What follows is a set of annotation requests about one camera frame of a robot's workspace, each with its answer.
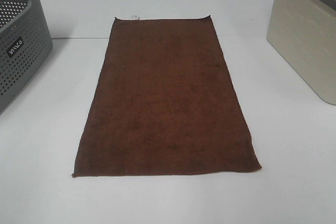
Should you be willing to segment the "brown towel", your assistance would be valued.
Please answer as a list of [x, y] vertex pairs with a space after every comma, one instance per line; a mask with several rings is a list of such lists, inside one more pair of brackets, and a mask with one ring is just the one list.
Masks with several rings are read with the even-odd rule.
[[211, 17], [115, 19], [73, 177], [260, 169]]

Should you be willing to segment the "grey perforated plastic basket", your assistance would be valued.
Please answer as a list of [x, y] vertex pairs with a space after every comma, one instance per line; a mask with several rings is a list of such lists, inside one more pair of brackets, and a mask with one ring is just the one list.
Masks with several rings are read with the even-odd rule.
[[52, 43], [40, 0], [1, 0], [1, 110], [48, 58]]

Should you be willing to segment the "beige storage box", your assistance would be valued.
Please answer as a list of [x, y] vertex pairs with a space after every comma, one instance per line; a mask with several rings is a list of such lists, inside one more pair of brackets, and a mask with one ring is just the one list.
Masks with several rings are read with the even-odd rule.
[[266, 38], [323, 101], [335, 104], [335, 0], [274, 0]]

